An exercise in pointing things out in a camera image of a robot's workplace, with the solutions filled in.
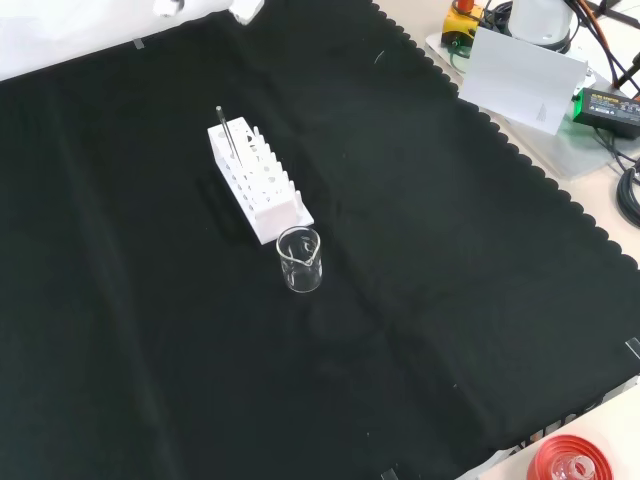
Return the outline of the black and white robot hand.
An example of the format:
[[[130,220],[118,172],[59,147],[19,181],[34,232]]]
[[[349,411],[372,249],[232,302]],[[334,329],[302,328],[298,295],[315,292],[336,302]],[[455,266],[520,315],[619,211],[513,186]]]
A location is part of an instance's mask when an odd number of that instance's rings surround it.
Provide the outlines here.
[[[157,0],[153,2],[153,13],[165,18],[184,13],[188,19],[196,19],[210,13],[229,12],[240,24],[247,25],[263,6],[263,0]]]

